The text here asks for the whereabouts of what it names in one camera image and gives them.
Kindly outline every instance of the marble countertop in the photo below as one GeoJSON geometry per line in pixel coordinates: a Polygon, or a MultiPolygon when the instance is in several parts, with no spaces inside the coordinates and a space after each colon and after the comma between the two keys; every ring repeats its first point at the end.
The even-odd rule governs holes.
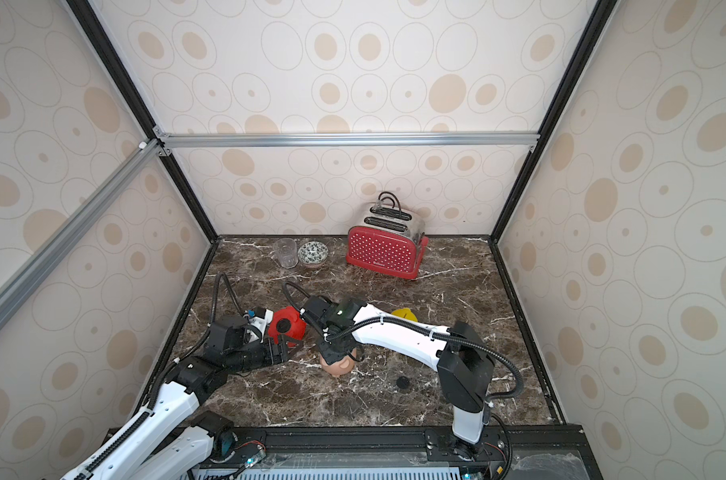
{"type": "MultiPolygon", "coordinates": [[[[198,292],[174,346],[173,356],[204,333],[213,280],[225,272],[243,308],[287,305],[281,284],[300,283],[309,293],[334,300],[354,295],[385,311],[409,307],[420,322],[470,323],[481,338],[514,362],[525,378],[518,398],[501,400],[496,411],[514,425],[551,423],[539,381],[531,366],[501,278],[485,240],[430,240],[419,277],[403,280],[376,274],[345,262],[346,238],[324,237],[329,259],[318,269],[283,269],[275,260],[275,238],[225,238],[198,292]]],[[[225,298],[225,288],[219,291],[225,298]]],[[[232,303],[219,301],[219,315],[233,313],[232,303]]],[[[366,358],[338,379],[320,369],[318,339],[308,328],[305,346],[280,366],[230,376],[226,385],[200,408],[233,420],[236,426],[420,426],[451,425],[453,412],[445,401],[435,372],[420,362],[377,346],[366,347],[366,358]],[[406,376],[406,389],[396,386],[406,376]]],[[[497,366],[492,389],[512,387],[511,375],[497,366]]]]}

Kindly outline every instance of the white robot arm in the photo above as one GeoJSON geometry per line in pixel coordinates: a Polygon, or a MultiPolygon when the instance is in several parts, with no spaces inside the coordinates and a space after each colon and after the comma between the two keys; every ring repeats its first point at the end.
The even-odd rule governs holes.
{"type": "MultiPolygon", "coordinates": [[[[299,289],[307,296],[302,307],[294,303],[284,284],[291,305],[322,335],[318,347],[329,365],[351,355],[360,344],[368,344],[402,353],[435,370],[446,399],[454,406],[454,435],[468,451],[480,440],[484,414],[491,406],[491,398],[516,396],[522,390],[520,372],[509,360],[483,346],[466,323],[457,322],[449,328],[410,322],[366,302],[348,299],[335,303],[327,297],[310,296],[299,289]],[[512,371],[516,387],[509,392],[487,396],[494,361],[502,362],[512,371]]],[[[214,422],[186,428],[170,445],[150,457],[171,430],[224,385],[228,374],[286,362],[293,351],[301,348],[300,340],[281,335],[276,344],[264,335],[272,312],[266,310],[263,316],[265,318],[250,320],[223,316],[214,320],[212,315],[208,330],[196,346],[158,376],[147,404],[62,480],[177,478],[212,452],[221,456],[232,451],[237,439],[230,437],[223,442],[222,424],[214,422]],[[255,335],[256,330],[262,335],[255,335]],[[292,350],[288,340],[293,344],[292,350]],[[203,345],[205,348],[201,353],[191,356],[203,345]]],[[[244,468],[259,459],[261,457],[250,458],[244,468]]]]}

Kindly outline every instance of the red toaster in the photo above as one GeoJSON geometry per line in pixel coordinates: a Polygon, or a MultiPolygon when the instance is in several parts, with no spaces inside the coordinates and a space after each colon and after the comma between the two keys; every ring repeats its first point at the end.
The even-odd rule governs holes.
{"type": "Polygon", "coordinates": [[[429,239],[424,219],[402,209],[392,193],[382,192],[377,202],[363,206],[347,241],[348,264],[413,280],[429,239]],[[392,207],[385,205],[387,200],[392,207]]]}

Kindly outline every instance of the white plastic panel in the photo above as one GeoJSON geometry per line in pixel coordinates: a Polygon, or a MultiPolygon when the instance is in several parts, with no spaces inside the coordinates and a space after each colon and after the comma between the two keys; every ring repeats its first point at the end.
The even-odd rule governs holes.
{"type": "Polygon", "coordinates": [[[500,247],[604,478],[726,478],[726,0],[624,3],[500,247]]]}
{"type": "Polygon", "coordinates": [[[144,138],[53,0],[0,0],[0,287],[144,138]]]}
{"type": "Polygon", "coordinates": [[[428,234],[488,234],[526,146],[175,149],[219,234],[347,234],[382,190],[428,234]]]}
{"type": "Polygon", "coordinates": [[[173,133],[536,130],[585,0],[103,0],[173,133]]]}
{"type": "Polygon", "coordinates": [[[209,243],[152,160],[0,331],[0,478],[61,478],[130,416],[209,243]]]}

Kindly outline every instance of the red object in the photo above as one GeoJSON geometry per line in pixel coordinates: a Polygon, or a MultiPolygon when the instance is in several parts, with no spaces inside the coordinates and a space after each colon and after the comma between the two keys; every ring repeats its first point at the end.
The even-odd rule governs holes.
{"type": "MultiPolygon", "coordinates": [[[[277,345],[278,335],[281,333],[292,339],[301,340],[305,336],[305,330],[307,324],[301,319],[299,312],[294,307],[287,306],[272,314],[267,335],[270,335],[277,345]]],[[[289,342],[289,346],[294,346],[294,343],[289,342]]]]}
{"type": "Polygon", "coordinates": [[[419,247],[408,238],[367,226],[350,229],[347,263],[379,274],[413,280],[419,274],[421,258],[430,240],[423,236],[419,247]]]}

